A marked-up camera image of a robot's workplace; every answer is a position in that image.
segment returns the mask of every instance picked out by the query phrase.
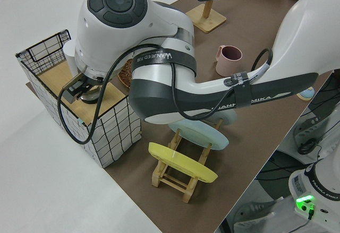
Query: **brown table surface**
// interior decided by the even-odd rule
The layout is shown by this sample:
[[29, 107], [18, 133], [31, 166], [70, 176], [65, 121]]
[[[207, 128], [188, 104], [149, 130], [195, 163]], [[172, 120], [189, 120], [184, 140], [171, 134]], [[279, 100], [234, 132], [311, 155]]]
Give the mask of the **brown table surface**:
[[[227, 21], [209, 34], [195, 28], [197, 82], [221, 78], [214, 69], [219, 45], [239, 47], [245, 70], [250, 71], [257, 55], [273, 45], [283, 17], [297, 1], [215, 1], [212, 8]], [[179, 0], [173, 5], [187, 12], [199, 4], [196, 0]], [[316, 90], [328, 75], [318, 78]], [[206, 162], [218, 178], [211, 184], [198, 182], [189, 204], [182, 202], [181, 192], [166, 184], [160, 183], [158, 188], [151, 185], [157, 160], [148, 153], [148, 143], [167, 146], [174, 135], [167, 125], [142, 123], [142, 139], [106, 171], [162, 232], [214, 232], [307, 105], [294, 95], [236, 109], [237, 121], [220, 130], [230, 144], [225, 150], [211, 151]], [[185, 140], [178, 150], [197, 159], [201, 152]]]

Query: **green led light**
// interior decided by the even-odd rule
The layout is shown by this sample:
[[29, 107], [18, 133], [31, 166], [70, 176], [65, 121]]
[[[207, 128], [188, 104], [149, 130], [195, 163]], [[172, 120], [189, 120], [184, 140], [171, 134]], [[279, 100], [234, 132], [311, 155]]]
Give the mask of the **green led light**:
[[299, 197], [298, 199], [296, 199], [296, 205], [298, 206], [299, 209], [302, 209], [302, 205], [304, 203], [308, 203], [306, 201], [311, 201], [314, 199], [314, 196], [312, 195], [308, 195], [308, 196], [305, 196], [305, 197]]

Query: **mug holder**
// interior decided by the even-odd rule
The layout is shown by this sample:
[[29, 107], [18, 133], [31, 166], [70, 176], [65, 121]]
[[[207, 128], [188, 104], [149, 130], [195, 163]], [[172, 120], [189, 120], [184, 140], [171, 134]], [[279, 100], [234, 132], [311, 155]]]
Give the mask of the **mug holder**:
[[225, 23], [226, 17], [211, 9], [213, 1], [206, 1], [192, 10], [186, 12], [193, 24], [204, 33], [209, 33]]

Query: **black strap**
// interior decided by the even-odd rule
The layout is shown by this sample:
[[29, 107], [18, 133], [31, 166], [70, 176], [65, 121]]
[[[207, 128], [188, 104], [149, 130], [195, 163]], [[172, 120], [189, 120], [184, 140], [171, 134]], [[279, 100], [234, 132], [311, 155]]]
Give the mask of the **black strap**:
[[234, 85], [236, 108], [250, 106], [252, 93], [247, 73], [235, 73], [231, 78]]
[[151, 64], [175, 63], [191, 69], [196, 76], [196, 60], [182, 51], [162, 48], [136, 55], [132, 60], [132, 71]]

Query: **wooden box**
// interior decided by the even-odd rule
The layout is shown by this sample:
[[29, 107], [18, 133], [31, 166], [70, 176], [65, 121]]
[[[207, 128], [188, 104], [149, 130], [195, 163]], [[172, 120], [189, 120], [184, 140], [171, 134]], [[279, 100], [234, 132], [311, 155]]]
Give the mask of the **wooden box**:
[[[64, 30], [16, 54], [36, 95], [61, 127], [57, 96], [62, 86], [72, 78], [62, 51], [63, 45], [70, 39], [69, 32]], [[95, 108], [96, 104], [80, 100], [73, 104], [62, 101], [65, 122], [79, 140], [87, 138]], [[107, 167], [139, 139], [140, 118], [129, 105], [128, 97], [109, 83], [95, 133], [92, 140], [83, 146], [84, 149], [101, 167]]]

